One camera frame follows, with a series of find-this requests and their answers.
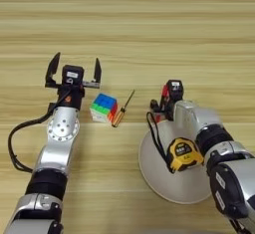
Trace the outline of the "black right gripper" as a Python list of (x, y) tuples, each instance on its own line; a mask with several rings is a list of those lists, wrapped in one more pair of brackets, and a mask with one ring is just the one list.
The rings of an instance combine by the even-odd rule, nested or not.
[(160, 104), (157, 100), (150, 101), (150, 109), (154, 112), (161, 112), (168, 120), (173, 120), (174, 105), (176, 102), (181, 101), (183, 94), (173, 96), (168, 95), (168, 87), (164, 85), (161, 92)]

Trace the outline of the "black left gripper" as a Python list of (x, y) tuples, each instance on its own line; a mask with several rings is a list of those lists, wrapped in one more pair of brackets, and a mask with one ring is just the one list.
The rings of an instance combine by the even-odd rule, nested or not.
[(98, 89), (101, 85), (102, 68), (98, 58), (96, 58), (94, 80), (91, 82), (81, 81), (75, 84), (57, 84), (53, 76), (57, 73), (61, 53), (57, 53), (50, 61), (46, 77), (45, 87), (57, 90), (58, 99), (55, 103), (50, 103), (48, 110), (52, 111), (58, 107), (81, 109), (82, 99), (85, 96), (85, 88)]

